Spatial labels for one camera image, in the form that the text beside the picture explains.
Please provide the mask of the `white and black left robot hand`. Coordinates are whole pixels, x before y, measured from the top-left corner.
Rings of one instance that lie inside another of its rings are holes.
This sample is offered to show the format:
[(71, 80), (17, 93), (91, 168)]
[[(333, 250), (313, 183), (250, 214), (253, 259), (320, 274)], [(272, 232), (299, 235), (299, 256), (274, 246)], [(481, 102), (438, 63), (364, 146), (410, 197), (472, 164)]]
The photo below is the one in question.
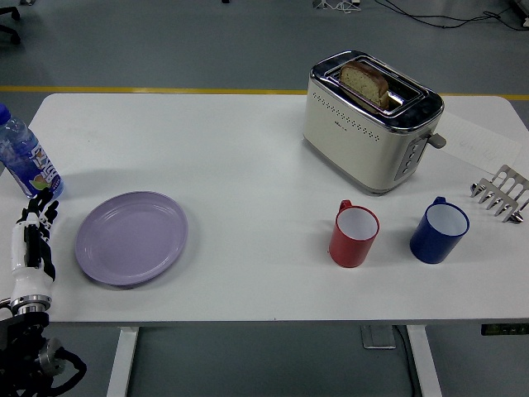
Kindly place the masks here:
[(45, 188), (30, 199), (12, 229), (11, 269), (15, 284), (10, 297), (14, 313), (44, 312), (52, 302), (55, 267), (50, 229), (59, 202)]

